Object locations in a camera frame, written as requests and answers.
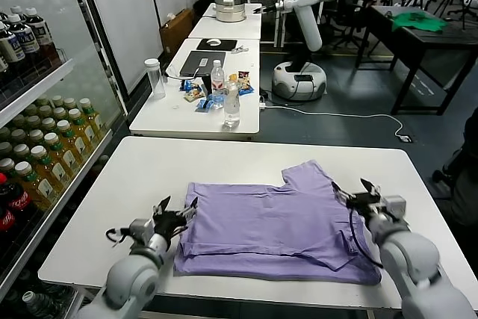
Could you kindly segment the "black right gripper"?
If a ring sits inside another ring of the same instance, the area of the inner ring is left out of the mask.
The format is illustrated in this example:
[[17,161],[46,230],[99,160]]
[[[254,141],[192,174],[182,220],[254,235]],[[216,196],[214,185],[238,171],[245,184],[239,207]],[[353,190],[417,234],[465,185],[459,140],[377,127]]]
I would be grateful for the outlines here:
[[335,182],[331,182],[331,186],[337,201],[362,217],[370,217],[379,213],[385,207],[385,203],[377,186],[367,179],[360,178],[360,181],[367,192],[348,193]]

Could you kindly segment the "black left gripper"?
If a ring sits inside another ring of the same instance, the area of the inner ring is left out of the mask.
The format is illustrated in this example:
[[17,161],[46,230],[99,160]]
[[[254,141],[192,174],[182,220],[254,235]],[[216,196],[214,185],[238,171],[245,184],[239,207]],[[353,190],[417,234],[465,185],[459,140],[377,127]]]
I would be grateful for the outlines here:
[[152,219],[154,221],[154,231],[164,239],[171,239],[190,222],[196,215],[198,197],[191,204],[179,212],[168,211],[167,206],[171,196],[161,200],[158,205],[153,206]]

